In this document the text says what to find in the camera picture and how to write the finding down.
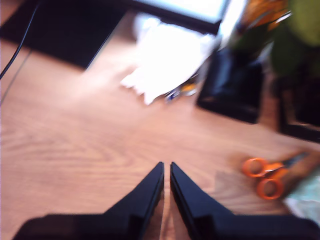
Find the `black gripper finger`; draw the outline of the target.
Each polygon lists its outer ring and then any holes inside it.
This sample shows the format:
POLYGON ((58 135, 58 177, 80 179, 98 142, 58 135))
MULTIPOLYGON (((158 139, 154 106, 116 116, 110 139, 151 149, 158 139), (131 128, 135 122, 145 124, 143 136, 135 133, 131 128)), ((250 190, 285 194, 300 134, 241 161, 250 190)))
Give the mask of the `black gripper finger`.
POLYGON ((164 188, 164 163, 159 162, 125 197, 108 209, 105 240, 141 240, 164 188))
POLYGON ((170 164, 170 189, 192 240, 217 240, 214 217, 233 213, 204 192, 175 162, 170 164))

